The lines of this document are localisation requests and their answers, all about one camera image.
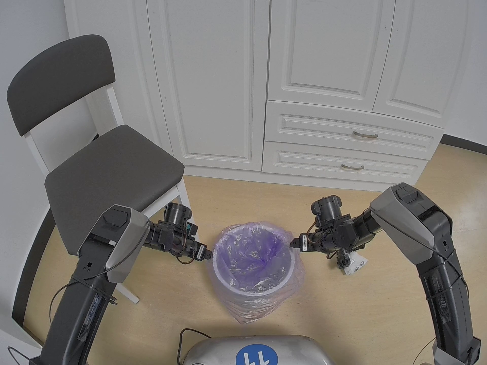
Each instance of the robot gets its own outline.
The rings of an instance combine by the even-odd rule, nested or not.
[[[382,229],[416,265],[429,304],[435,343],[435,365],[473,365],[480,340],[473,336],[468,287],[451,239],[451,218],[426,195],[405,183],[388,188],[361,215],[342,215],[341,200],[332,195],[314,202],[316,230],[291,242],[301,252],[337,256],[365,247]],[[142,246],[188,256],[211,258],[195,240],[188,223],[191,210],[169,204],[164,221],[120,205],[103,213],[78,251],[78,264],[49,329],[41,354],[31,365],[84,365],[116,283],[124,281]],[[209,338],[196,344],[184,365],[335,365],[311,338],[297,335]]]

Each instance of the wooden floor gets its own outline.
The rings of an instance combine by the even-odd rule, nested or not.
[[[356,216],[379,194],[198,177],[185,181],[199,234],[208,245],[223,228],[242,222],[268,221],[297,235],[313,222],[313,201],[337,194],[342,212]],[[454,220],[454,245],[470,287],[473,331],[487,342],[487,156],[440,145],[416,186]],[[434,337],[416,268],[384,233],[361,254],[369,263],[350,277],[322,254],[303,255],[306,281],[300,293],[263,320],[239,325],[216,298],[206,264],[183,266],[171,255],[143,248],[125,281],[141,301],[134,305],[115,294],[120,304],[109,305],[89,363],[174,365],[179,332],[192,327],[211,336],[306,335],[337,365],[410,365]],[[67,254],[55,230],[25,317],[25,326],[42,340],[51,297],[75,266],[76,257]],[[183,353],[199,339],[187,333]],[[478,364],[487,364],[483,352]],[[417,364],[423,361],[432,363],[430,347]]]

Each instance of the chair seat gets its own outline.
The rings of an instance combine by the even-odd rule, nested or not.
[[[142,212],[183,177],[184,165],[128,125],[81,149],[44,183],[68,253],[76,255],[100,215],[113,204]]]

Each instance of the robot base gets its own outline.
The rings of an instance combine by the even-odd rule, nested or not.
[[[335,365],[311,338],[263,335],[209,338],[189,351],[184,365]]]

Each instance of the white cabinet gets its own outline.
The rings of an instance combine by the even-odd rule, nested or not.
[[[370,190],[413,184],[438,146],[468,5],[65,0],[70,36],[108,41],[124,120],[186,174]]]
[[[375,113],[445,127],[469,49],[468,0],[396,0]]]
[[[269,0],[147,0],[174,156],[260,170]]]
[[[272,0],[270,100],[372,111],[395,0]]]

